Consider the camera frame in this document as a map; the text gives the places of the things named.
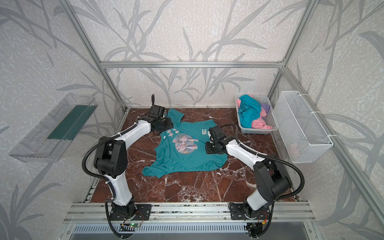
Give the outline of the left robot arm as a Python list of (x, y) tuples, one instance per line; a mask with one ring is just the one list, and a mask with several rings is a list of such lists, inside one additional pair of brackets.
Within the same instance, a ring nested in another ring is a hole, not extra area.
[(149, 133), (160, 134), (173, 128), (164, 107), (153, 105), (150, 110), (127, 129), (112, 137), (101, 137), (96, 147), (94, 167), (106, 180), (112, 193), (112, 207), (125, 214), (135, 213), (133, 194), (126, 180), (127, 150)]

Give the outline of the aluminium frame crossbar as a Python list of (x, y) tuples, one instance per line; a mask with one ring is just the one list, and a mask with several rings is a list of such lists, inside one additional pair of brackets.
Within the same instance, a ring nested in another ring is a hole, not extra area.
[(274, 68), (283, 66), (282, 62), (172, 62), (172, 61), (103, 61), (100, 65), (112, 68)]

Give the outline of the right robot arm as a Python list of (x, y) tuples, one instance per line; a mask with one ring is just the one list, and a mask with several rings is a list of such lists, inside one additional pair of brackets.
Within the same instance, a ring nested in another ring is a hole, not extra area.
[(253, 169), (257, 189), (243, 203), (244, 213), (251, 218), (261, 208), (289, 198), (287, 191), (292, 181), (285, 168), (287, 163), (262, 154), (243, 144), (237, 137), (227, 136), (223, 126), (209, 128), (210, 140), (206, 142), (206, 152), (232, 156)]

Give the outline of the clear plastic wall tray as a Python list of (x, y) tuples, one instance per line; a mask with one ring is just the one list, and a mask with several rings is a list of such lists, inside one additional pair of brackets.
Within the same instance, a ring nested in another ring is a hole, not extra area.
[(67, 94), (9, 155), (24, 163), (56, 163), (97, 107), (95, 97)]

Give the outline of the white plastic laundry basket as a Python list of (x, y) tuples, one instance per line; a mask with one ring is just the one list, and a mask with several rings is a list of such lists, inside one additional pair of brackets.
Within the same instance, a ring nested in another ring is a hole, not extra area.
[(235, 97), (237, 117), (243, 134), (266, 135), (278, 129), (267, 96), (243, 94)]

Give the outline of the pink t-shirt in basket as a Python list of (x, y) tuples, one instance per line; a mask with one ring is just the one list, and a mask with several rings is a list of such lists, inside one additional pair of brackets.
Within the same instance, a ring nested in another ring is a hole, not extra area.
[[(239, 98), (236, 100), (236, 103), (237, 103), (237, 106), (239, 107), (240, 105), (240, 100)], [(253, 129), (262, 129), (262, 130), (269, 130), (269, 129), (272, 129), (271, 126), (269, 126), (266, 121), (264, 120), (264, 118), (267, 116), (266, 114), (266, 111), (262, 108), (262, 111), (261, 111), (261, 116), (259, 119), (257, 120), (254, 120), (252, 122), (252, 127)]]

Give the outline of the teal t-shirt in basket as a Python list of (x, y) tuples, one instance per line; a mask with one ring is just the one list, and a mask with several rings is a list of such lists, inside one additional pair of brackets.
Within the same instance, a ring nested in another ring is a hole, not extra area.
[(241, 101), (238, 107), (240, 124), (243, 128), (251, 128), (252, 122), (261, 116), (261, 104), (249, 95), (243, 95), (239, 100)]

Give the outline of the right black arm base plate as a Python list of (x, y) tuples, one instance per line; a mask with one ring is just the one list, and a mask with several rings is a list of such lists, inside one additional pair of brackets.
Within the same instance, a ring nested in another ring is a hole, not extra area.
[(233, 203), (228, 204), (232, 220), (261, 220), (269, 219), (270, 210), (268, 207), (262, 206), (258, 210), (253, 210), (249, 204)]

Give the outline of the aluminium front rail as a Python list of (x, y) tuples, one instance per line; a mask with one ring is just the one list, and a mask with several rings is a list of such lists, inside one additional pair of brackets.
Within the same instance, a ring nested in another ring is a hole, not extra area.
[[(151, 203), (151, 212), (145, 211), (149, 219), (132, 222), (144, 224), (168, 223), (229, 223), (234, 222), (231, 217), (235, 214), (230, 211), (229, 204), (225, 202), (201, 203)], [(263, 216), (272, 222), (315, 222), (315, 216), (308, 202), (277, 202), (273, 216)], [(107, 222), (105, 205), (101, 203), (72, 204), (64, 218), (63, 223), (96, 223)]]

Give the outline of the purple t-shirt in basket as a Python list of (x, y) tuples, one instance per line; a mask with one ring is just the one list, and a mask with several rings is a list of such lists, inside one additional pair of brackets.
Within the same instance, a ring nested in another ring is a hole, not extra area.
[(271, 109), (271, 106), (268, 104), (262, 104), (261, 103), (261, 107), (266, 111), (266, 114), (268, 114), (270, 109)]

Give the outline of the green circuit board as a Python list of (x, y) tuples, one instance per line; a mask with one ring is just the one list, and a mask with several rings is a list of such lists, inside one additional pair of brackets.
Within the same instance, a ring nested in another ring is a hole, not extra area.
[(123, 223), (121, 229), (124, 231), (133, 231), (135, 228), (140, 228), (142, 223)]

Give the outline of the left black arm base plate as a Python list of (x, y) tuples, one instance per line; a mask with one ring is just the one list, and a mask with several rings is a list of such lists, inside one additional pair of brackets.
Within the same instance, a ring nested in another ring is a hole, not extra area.
[(110, 219), (112, 221), (134, 220), (148, 221), (151, 215), (152, 205), (130, 204), (127, 206), (112, 205)]

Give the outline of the teal printed t-shirt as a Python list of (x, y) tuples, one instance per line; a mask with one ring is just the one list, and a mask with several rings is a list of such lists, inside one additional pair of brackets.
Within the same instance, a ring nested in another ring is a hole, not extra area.
[(217, 125), (213, 120), (183, 122), (184, 114), (174, 109), (168, 111), (168, 117), (174, 126), (161, 133), (162, 140), (155, 148), (156, 161), (144, 167), (144, 176), (161, 178), (177, 172), (213, 171), (227, 162), (224, 154), (206, 152), (206, 142), (210, 141), (208, 130)]

